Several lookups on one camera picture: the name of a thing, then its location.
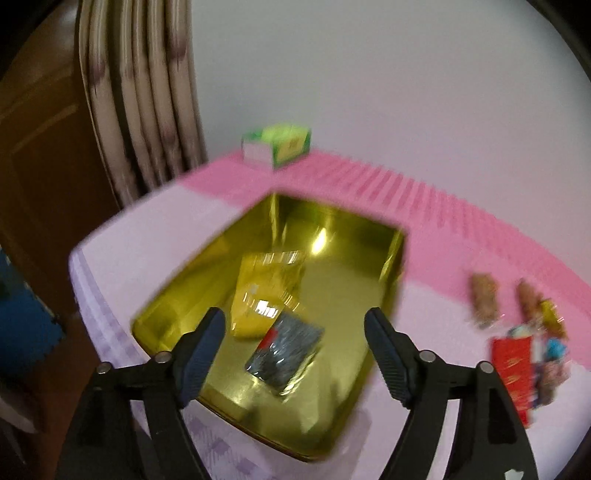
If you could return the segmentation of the black and red packet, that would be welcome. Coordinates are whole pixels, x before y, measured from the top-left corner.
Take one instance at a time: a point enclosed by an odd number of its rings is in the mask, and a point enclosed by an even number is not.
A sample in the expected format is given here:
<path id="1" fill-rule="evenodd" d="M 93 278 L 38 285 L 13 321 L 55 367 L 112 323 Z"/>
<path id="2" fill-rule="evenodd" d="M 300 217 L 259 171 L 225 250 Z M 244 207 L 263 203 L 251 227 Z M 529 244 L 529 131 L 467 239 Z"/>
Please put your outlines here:
<path id="1" fill-rule="evenodd" d="M 321 326 L 283 311 L 246 361 L 245 371 L 283 395 L 318 351 L 324 334 Z"/>

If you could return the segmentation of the yellow snack packet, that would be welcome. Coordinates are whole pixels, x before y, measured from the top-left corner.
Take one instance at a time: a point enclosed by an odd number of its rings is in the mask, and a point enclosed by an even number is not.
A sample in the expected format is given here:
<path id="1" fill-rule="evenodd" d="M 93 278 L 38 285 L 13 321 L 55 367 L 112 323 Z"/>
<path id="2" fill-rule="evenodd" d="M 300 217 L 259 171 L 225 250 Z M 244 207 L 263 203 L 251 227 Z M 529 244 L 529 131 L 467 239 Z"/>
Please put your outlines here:
<path id="1" fill-rule="evenodd" d="M 245 254 L 231 302 L 231 335 L 263 338 L 283 310 L 297 310 L 306 262 L 301 250 Z"/>

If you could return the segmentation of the clear wrapped brown snack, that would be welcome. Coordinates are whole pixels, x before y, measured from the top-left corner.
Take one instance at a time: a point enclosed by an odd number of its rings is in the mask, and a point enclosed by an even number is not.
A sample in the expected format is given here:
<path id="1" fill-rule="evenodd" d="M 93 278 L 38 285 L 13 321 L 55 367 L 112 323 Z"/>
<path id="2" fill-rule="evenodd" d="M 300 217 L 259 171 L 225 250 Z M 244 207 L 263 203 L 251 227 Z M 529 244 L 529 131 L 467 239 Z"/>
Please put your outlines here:
<path id="1" fill-rule="evenodd" d="M 497 299 L 498 283 L 489 273 L 475 272 L 469 279 L 474 318 L 481 328 L 493 325 L 500 318 Z"/>

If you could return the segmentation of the pink checkered tablecloth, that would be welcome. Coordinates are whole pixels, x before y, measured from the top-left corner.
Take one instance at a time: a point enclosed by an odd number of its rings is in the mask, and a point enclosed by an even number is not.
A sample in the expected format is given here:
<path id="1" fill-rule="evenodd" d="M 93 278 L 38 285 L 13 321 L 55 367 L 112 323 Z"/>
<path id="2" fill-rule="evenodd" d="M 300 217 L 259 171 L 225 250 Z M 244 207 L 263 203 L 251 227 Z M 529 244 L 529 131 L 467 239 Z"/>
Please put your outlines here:
<path id="1" fill-rule="evenodd" d="M 381 306 L 421 348 L 452 363 L 487 358 L 520 318 L 523 279 L 553 300 L 568 332 L 567 378 L 528 429 L 554 479 L 590 426 L 590 282 L 517 228 L 382 167 L 314 153 L 262 172 L 238 155 L 162 188 L 87 237 L 70 278 L 101 359 L 117 367 L 171 348 L 207 308 L 228 308 L 242 257 L 301 250 L 301 313 L 322 350 L 287 396 L 243 366 L 253 342 L 228 338 L 204 402 L 184 411 L 215 479 L 375 479 L 407 417 L 363 336 Z"/>

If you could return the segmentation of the red snack packet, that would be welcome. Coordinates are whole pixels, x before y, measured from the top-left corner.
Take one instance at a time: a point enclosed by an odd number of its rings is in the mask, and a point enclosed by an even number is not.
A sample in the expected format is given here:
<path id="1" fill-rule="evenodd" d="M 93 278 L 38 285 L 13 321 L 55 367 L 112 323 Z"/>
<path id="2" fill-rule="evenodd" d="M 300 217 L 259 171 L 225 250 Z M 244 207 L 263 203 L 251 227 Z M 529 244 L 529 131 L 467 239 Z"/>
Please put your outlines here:
<path id="1" fill-rule="evenodd" d="M 532 338 L 493 338 L 491 361 L 501 377 L 525 428 L 530 425 L 534 399 Z"/>

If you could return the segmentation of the gold tin box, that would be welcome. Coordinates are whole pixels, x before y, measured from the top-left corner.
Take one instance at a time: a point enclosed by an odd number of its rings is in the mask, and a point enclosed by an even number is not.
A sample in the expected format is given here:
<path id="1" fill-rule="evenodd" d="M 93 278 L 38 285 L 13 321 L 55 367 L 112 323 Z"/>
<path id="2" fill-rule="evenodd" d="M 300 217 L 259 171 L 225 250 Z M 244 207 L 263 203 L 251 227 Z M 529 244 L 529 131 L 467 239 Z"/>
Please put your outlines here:
<path id="1" fill-rule="evenodd" d="M 304 461 L 329 455 L 372 365 L 363 318 L 397 299 L 406 234 L 334 205 L 274 192 L 217 234 L 132 322 L 149 355 L 208 309 L 225 334 L 199 401 Z"/>

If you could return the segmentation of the orange wrapped snack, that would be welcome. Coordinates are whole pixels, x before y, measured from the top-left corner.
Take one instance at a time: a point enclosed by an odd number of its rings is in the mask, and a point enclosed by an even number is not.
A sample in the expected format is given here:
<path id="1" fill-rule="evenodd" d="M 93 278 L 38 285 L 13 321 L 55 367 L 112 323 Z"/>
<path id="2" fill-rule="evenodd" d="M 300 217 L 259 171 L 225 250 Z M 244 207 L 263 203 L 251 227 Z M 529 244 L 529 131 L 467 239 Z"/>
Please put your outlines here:
<path id="1" fill-rule="evenodd" d="M 568 338 L 564 318 L 559 315 L 551 299 L 545 298 L 525 279 L 518 282 L 516 293 L 525 323 L 537 329 L 543 329 L 551 337 L 562 340 Z"/>

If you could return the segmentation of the blue foam mat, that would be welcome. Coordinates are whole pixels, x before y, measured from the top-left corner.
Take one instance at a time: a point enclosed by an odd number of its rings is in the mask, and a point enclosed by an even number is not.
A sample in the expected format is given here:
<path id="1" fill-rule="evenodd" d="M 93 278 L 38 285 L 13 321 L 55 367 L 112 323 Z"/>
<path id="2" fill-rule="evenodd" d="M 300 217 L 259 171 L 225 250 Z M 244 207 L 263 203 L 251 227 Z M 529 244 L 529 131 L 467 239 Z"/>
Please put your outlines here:
<path id="1" fill-rule="evenodd" d="M 1 251 L 0 354 L 2 366 L 43 360 L 60 343 L 63 330 Z"/>

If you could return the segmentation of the brown wooden door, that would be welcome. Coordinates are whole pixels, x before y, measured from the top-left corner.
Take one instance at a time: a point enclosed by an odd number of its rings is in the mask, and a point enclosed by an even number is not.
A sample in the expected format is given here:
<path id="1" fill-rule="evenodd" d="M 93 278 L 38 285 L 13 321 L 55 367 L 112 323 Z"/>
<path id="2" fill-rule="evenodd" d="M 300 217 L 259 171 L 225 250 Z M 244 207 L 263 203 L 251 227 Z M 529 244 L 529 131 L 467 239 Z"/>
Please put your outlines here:
<path id="1" fill-rule="evenodd" d="M 119 210 L 82 76 L 84 1 L 64 1 L 1 80 L 1 245 L 59 317 L 77 309 L 70 252 Z"/>

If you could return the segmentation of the green tissue box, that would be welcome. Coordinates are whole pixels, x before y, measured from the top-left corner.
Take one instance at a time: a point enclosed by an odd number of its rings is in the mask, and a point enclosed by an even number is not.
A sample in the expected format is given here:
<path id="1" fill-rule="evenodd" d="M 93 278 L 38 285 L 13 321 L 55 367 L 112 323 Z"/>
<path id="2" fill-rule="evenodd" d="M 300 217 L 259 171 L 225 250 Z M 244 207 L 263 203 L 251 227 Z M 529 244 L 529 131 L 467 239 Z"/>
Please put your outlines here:
<path id="1" fill-rule="evenodd" d="M 280 169 L 308 155 L 311 128 L 274 124 L 242 136 L 242 159 L 264 168 Z"/>

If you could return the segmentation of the striped curtain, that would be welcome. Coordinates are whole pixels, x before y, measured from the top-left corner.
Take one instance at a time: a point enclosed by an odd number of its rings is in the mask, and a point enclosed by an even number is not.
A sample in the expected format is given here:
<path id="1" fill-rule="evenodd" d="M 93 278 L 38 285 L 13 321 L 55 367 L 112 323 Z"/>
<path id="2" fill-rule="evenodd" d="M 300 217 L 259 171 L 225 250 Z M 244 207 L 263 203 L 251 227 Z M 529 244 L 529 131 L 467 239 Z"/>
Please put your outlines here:
<path id="1" fill-rule="evenodd" d="M 93 0 L 78 54 L 107 179 L 122 208 L 207 161 L 188 1 Z"/>

